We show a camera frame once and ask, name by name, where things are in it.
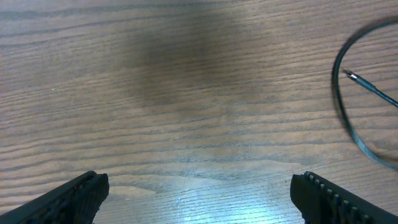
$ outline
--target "black plastic part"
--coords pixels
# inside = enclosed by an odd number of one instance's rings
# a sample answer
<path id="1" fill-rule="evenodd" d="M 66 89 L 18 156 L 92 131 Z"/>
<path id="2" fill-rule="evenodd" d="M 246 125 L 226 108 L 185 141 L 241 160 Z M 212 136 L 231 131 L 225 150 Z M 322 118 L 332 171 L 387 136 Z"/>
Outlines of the black plastic part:
<path id="1" fill-rule="evenodd" d="M 293 175 L 290 198 L 306 223 L 398 223 L 397 216 L 313 172 Z"/>
<path id="2" fill-rule="evenodd" d="M 89 171 L 1 215 L 0 223 L 92 224 L 108 194 L 108 175 Z"/>

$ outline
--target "table surface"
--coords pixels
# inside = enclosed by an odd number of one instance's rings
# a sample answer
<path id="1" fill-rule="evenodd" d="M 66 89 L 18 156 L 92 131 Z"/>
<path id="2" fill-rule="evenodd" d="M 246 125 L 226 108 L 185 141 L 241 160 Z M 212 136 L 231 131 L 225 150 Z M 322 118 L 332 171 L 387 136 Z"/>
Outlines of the table surface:
<path id="1" fill-rule="evenodd" d="M 289 185 L 310 170 L 398 215 L 397 173 L 352 142 L 330 86 L 345 40 L 397 11 L 395 0 L 2 0 L 0 213 L 94 170 L 111 186 L 95 223 L 302 223 Z M 348 56 L 395 98 L 397 34 Z M 344 85 L 362 136 L 397 152 L 397 110 Z"/>

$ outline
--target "black cable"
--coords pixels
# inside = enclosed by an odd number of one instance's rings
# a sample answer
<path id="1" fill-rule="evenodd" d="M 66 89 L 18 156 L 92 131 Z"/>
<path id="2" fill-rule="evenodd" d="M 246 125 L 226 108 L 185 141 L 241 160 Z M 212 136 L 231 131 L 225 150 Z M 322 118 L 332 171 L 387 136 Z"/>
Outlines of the black cable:
<path id="1" fill-rule="evenodd" d="M 377 89 L 372 83 L 367 81 L 366 79 L 362 78 L 360 75 L 353 73 L 350 70 L 343 69 L 343 72 L 347 75 L 348 78 L 350 78 L 352 81 L 355 83 L 361 85 L 365 89 L 375 93 L 377 96 L 380 96 L 383 100 L 386 100 L 396 108 L 398 108 L 398 102 L 391 98 L 390 96 L 387 96 L 387 94 L 383 93 L 381 90 Z"/>
<path id="2" fill-rule="evenodd" d="M 365 155 L 367 155 L 369 158 L 380 162 L 381 164 L 385 165 L 386 167 L 389 167 L 391 169 L 394 169 L 396 171 L 398 171 L 398 165 L 391 163 L 389 161 L 386 161 L 382 158 L 380 158 L 378 155 L 376 155 L 375 153 L 373 153 L 371 150 L 369 150 L 365 143 L 359 138 L 358 134 L 356 133 L 354 127 L 352 126 L 352 124 L 349 121 L 347 112 L 345 110 L 344 107 L 344 103 L 343 100 L 341 98 L 341 93 L 340 93 L 340 89 L 339 89 L 339 85 L 338 85 L 338 74 L 339 74 L 339 70 L 340 70 L 340 64 L 341 61 L 344 57 L 344 55 L 347 53 L 348 49 L 360 38 L 362 38 L 364 35 L 378 29 L 378 28 L 382 28 L 385 26 L 389 26 L 389 25 L 393 25 L 393 24 L 398 24 L 398 16 L 393 16 L 393 17 L 387 17 L 387 18 L 383 18 L 380 19 L 378 21 L 375 21 L 369 25 L 364 26 L 362 29 L 358 30 L 357 32 L 355 32 L 343 45 L 343 47 L 340 49 L 335 63 L 333 65 L 333 70 L 332 70 L 332 88 L 333 88 L 333 94 L 337 99 L 337 105 L 340 109 L 341 112 L 341 118 L 343 119 L 344 124 L 346 125 L 346 128 L 348 130 L 348 132 L 350 133 L 351 137 L 353 138 L 353 140 L 357 143 L 358 147 L 362 150 L 363 153 L 365 153 Z"/>

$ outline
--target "cable end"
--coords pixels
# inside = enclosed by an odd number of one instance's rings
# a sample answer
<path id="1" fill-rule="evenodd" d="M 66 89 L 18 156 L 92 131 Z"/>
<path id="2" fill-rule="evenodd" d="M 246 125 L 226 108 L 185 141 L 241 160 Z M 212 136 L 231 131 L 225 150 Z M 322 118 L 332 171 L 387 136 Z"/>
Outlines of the cable end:
<path id="1" fill-rule="evenodd" d="M 348 78 L 354 81 L 358 79 L 358 76 L 355 73 L 353 73 L 351 70 L 342 69 L 342 71 L 347 75 Z"/>

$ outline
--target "wood grain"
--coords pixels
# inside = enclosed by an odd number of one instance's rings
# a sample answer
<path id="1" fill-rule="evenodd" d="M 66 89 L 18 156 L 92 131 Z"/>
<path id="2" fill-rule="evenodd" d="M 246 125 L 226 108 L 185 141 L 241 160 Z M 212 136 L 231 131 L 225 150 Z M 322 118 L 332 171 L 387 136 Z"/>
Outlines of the wood grain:
<path id="1" fill-rule="evenodd" d="M 107 173 L 95 223 L 302 223 L 292 174 L 314 171 L 398 214 L 398 175 L 338 119 L 344 41 L 398 11 L 378 0 L 3 0 L 0 212 Z M 343 66 L 398 98 L 397 27 Z M 348 113 L 397 155 L 397 110 L 341 78 Z"/>

